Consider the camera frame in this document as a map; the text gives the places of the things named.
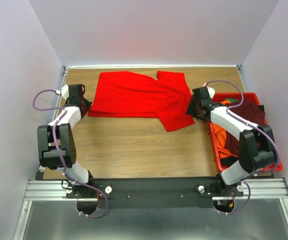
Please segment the red t shirt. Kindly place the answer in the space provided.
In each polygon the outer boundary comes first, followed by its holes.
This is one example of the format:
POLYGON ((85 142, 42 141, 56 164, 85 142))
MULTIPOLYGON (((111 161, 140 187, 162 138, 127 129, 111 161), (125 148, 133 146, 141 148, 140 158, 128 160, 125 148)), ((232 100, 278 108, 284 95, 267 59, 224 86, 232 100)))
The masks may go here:
POLYGON ((172 132, 194 124, 186 114, 190 98, 180 72, 158 71, 156 78, 129 71, 102 72, 88 116, 156 118, 172 132))

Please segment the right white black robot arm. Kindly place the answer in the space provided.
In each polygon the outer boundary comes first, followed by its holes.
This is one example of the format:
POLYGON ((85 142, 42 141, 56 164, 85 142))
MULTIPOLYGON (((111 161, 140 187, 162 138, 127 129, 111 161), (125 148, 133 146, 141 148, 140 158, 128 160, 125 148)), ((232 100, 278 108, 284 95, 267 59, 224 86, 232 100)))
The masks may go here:
POLYGON ((269 125, 245 120, 231 111, 233 106, 213 102, 215 91, 207 85, 195 88, 192 92, 186 114, 221 126, 239 141, 238 160, 215 176, 210 190, 225 196, 250 175, 270 166, 279 166, 279 151, 269 125))

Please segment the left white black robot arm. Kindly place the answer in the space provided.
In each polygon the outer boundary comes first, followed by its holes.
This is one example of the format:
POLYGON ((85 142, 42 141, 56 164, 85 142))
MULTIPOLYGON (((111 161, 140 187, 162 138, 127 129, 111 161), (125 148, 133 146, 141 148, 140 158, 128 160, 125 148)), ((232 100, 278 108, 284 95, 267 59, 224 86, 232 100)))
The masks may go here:
POLYGON ((94 179, 89 170, 77 160, 77 150, 72 129, 88 113, 92 102, 84 97, 85 85, 64 85, 60 90, 46 89, 33 99, 32 106, 37 111, 58 111, 58 116, 46 125, 37 128, 39 163, 42 167, 56 170, 70 183, 72 191, 78 191, 88 198, 94 194, 94 179), (63 106, 39 108, 35 102, 39 95, 52 92, 64 100, 63 106))

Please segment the green t shirt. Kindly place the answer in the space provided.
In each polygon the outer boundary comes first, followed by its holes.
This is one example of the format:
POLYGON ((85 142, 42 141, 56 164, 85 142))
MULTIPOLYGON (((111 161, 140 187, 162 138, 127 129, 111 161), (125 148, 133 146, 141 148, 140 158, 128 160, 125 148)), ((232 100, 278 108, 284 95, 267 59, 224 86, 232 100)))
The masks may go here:
POLYGON ((224 102, 226 104, 231 104, 231 103, 235 103, 235 102, 238 102, 239 100, 238 99, 233 99, 233 98, 227 98, 224 100, 224 102))

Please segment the orange t shirt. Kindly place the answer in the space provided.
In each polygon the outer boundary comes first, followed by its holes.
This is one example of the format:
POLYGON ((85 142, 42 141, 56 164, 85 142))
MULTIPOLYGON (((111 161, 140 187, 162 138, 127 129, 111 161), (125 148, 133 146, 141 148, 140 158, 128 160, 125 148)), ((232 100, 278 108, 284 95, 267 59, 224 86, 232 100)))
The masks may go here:
POLYGON ((228 157, 237 157, 235 154, 231 153, 228 149, 225 148, 227 140, 226 130, 217 124, 213 123, 212 125, 215 134, 215 144, 218 149, 219 158, 224 159, 228 157))

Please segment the maroon t shirt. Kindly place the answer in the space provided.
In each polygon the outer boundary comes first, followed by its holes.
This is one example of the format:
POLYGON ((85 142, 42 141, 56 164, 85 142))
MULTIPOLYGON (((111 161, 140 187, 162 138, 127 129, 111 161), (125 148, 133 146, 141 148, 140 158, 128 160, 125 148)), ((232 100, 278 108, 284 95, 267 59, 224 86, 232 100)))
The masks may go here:
MULTIPOLYGON (((259 108, 255 101, 249 101, 245 98, 239 107, 230 108, 230 111, 247 121, 258 125, 265 124, 265 112, 259 108)), ((236 157, 239 154, 239 141, 229 132, 226 133, 225 149, 229 150, 236 157)))

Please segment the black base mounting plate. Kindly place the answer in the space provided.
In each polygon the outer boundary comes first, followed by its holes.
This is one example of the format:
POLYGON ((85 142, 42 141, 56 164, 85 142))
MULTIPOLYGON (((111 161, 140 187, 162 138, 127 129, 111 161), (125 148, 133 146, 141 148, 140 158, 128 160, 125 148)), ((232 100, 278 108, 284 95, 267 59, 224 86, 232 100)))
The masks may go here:
POLYGON ((213 208, 232 212, 236 197, 242 197, 241 183, 223 186, 215 177, 98 178, 94 188, 68 184, 68 199, 77 209, 91 214, 100 209, 213 208))

